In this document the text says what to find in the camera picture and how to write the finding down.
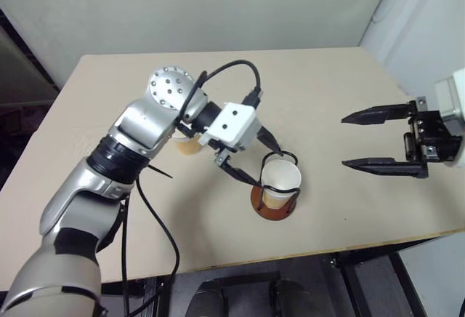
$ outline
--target cup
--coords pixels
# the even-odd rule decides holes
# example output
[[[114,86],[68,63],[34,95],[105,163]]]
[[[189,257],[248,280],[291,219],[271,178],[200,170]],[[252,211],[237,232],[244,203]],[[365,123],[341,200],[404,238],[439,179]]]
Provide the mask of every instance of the cup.
[[[291,161],[275,159],[264,165],[261,180],[263,203],[270,209],[281,209],[297,193],[302,175]]]
[[[198,143],[198,135],[194,137],[186,137],[176,129],[171,138],[176,143],[178,150],[183,155],[193,155],[200,151],[202,148],[202,145]]]

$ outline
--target white paper cup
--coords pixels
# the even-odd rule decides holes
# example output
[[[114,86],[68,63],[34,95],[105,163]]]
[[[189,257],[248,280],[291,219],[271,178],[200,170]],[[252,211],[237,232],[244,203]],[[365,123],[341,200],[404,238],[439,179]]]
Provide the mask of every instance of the white paper cup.
[[[175,141],[178,150],[184,155],[193,155],[201,150],[202,145],[198,143],[199,136],[186,137],[179,130],[175,130],[171,136]]]
[[[285,159],[275,159],[266,163],[262,170],[262,184],[278,190],[290,190],[300,187],[302,175],[299,168]],[[270,209],[281,209],[295,192],[279,193],[265,188],[263,203]]]

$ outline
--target silver robotic arm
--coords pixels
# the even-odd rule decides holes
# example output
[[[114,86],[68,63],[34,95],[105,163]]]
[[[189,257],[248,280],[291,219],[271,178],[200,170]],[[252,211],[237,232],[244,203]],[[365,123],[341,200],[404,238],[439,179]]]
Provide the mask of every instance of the silver robotic arm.
[[[17,274],[0,315],[102,315],[95,253],[113,240],[122,220],[121,202],[176,127],[186,135],[201,133],[201,143],[218,150],[217,164],[235,179],[258,183],[228,160],[254,137],[280,151],[256,118],[259,78],[258,90],[243,104],[228,103],[223,110],[201,90],[207,79],[202,73],[194,81],[176,66],[153,72],[143,97],[126,108],[47,204],[40,221],[41,246]]]

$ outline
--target floor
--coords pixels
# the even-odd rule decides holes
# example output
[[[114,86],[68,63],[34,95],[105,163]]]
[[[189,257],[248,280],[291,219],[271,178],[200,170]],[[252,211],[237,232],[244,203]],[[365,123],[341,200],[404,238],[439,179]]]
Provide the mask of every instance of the floor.
[[[190,299],[203,281],[277,270],[281,272],[281,277],[299,282],[312,294],[322,316],[353,317],[355,314],[342,277],[329,260],[330,257],[323,254],[179,274],[172,289],[169,317],[185,315]],[[365,262],[357,267],[357,275],[373,316],[412,316],[389,259]],[[230,317],[271,317],[268,283],[230,286],[225,288],[225,294]],[[133,299],[132,308],[141,302]],[[120,297],[103,297],[102,304],[110,311],[109,316],[123,317]]]

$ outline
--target beige tabletop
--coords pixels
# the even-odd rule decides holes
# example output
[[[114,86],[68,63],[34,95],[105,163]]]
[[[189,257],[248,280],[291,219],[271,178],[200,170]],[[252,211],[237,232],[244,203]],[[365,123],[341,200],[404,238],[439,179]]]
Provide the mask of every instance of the beige tabletop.
[[[0,290],[40,243],[42,209],[75,164],[98,143],[124,107],[145,91],[155,68],[178,65],[197,76],[236,59],[262,77],[258,116],[282,148],[299,157],[302,194],[295,212],[272,222],[251,207],[251,188],[214,165],[204,148],[181,155],[173,142],[141,176],[151,204],[181,251],[180,271],[361,248],[438,236],[465,228],[465,171],[430,164],[430,177],[378,177],[341,165],[369,156],[404,160],[407,121],[340,124],[372,105],[409,100],[363,49],[300,49],[144,55],[87,55],[34,134],[0,193]],[[254,85],[246,67],[205,84],[212,100],[240,102]],[[266,148],[255,142],[232,163],[258,177]],[[103,281],[121,280],[120,233],[97,255]],[[167,274],[174,254],[137,192],[129,211],[128,276]]]

